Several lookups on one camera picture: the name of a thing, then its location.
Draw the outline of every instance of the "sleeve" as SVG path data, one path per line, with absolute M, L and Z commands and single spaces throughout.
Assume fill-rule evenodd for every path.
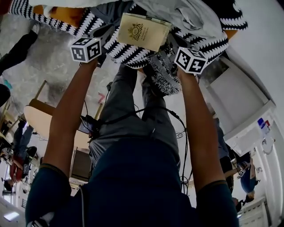
M 226 181 L 206 185 L 197 193 L 197 212 L 204 226 L 238 227 L 237 210 Z
M 66 175 L 53 165 L 42 164 L 28 195 L 26 223 L 55 212 L 70 199 L 70 194 L 71 187 Z

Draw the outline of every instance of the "hand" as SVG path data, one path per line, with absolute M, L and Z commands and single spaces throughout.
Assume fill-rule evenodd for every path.
M 183 78 L 186 77 L 190 77 L 190 76 L 194 76 L 191 73 L 186 73 L 185 71 L 183 71 L 180 67 L 177 67 L 177 77 L 182 81 Z
M 94 60 L 91 60 L 90 62 L 88 63 L 82 63 L 81 66 L 83 67 L 89 67 L 91 68 L 92 70 L 95 70 L 95 68 L 97 67 L 98 65 L 98 58 L 95 58 Z

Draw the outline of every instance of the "beige book cover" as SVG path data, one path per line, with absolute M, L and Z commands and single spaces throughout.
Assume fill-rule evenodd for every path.
M 158 52 L 165 44 L 171 24 L 141 15 L 124 13 L 117 41 Z

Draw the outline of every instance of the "leg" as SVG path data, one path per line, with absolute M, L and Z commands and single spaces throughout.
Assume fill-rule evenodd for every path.
M 27 127 L 27 130 L 24 132 L 22 138 L 21 138 L 21 142 L 20 142 L 20 146 L 19 146 L 19 153 L 26 153 L 26 148 L 27 145 L 29 144 L 31 137 L 32 137 L 32 131 L 34 130 L 33 127 L 31 127 L 30 125 Z
M 100 119 L 109 121 L 135 111 L 133 91 L 137 79 L 137 71 L 121 65 L 111 87 L 109 98 L 102 110 Z M 143 137 L 150 133 L 145 122 L 136 115 L 112 125 L 103 125 L 100 137 L 90 143 L 90 157 L 95 166 L 101 155 L 114 142 L 126 137 Z
M 19 148 L 20 148 L 20 144 L 21 144 L 21 139 L 23 136 L 23 128 L 24 128 L 25 124 L 23 121 L 20 121 L 18 124 L 18 128 L 15 131 L 14 134 L 14 139 L 13 139 L 13 143 L 14 143 L 14 151 L 17 154 L 19 152 Z
M 166 103 L 163 98 L 153 95 L 150 84 L 147 82 L 147 80 L 145 80 L 142 84 L 142 94 L 145 107 L 166 107 Z M 152 128 L 152 138 L 164 142 L 172 149 L 177 165 L 180 167 L 177 136 L 170 121 L 168 112 L 162 109 L 145 110 L 142 120 Z
M 28 54 L 28 49 L 36 41 L 37 34 L 30 31 L 29 34 L 24 35 L 16 45 L 10 50 L 10 52 L 3 56 L 0 60 L 0 74 L 6 69 L 9 69 L 22 61 L 24 61 Z
M 109 121 L 135 111 L 133 91 L 137 80 L 137 70 L 121 65 L 111 86 L 109 98 L 100 119 Z

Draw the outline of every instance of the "black and white patterned fabric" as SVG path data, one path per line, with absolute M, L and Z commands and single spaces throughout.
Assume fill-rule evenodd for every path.
M 235 0 L 203 0 L 209 5 L 220 19 L 223 30 L 244 30 L 248 27 L 247 22 L 243 18 L 242 11 L 238 8 Z M 66 31 L 71 35 L 82 37 L 84 34 L 89 34 L 92 30 L 99 28 L 105 23 L 91 11 L 86 8 L 82 17 L 81 25 L 75 28 L 63 21 L 47 18 L 44 15 L 32 13 L 33 7 L 28 4 L 28 0 L 12 0 L 9 13 L 22 15 L 28 19 L 34 19 L 45 23 L 51 27 Z M 146 11 L 135 3 L 130 8 L 129 13 L 146 15 Z M 148 58 L 155 54 L 155 52 L 145 48 L 123 44 L 117 42 L 119 27 L 116 28 L 111 39 L 104 45 L 106 52 L 110 55 L 114 62 L 123 63 L 131 68 L 138 69 L 146 66 L 149 61 Z M 228 37 L 223 31 L 223 37 L 216 38 L 201 38 L 190 33 L 181 31 L 174 27 L 170 31 L 172 34 L 178 35 L 184 41 L 190 44 L 191 48 L 200 50 L 208 59 L 207 64 L 210 64 L 214 59 L 220 56 L 228 47 Z M 161 91 L 164 94 L 169 94 L 166 90 Z

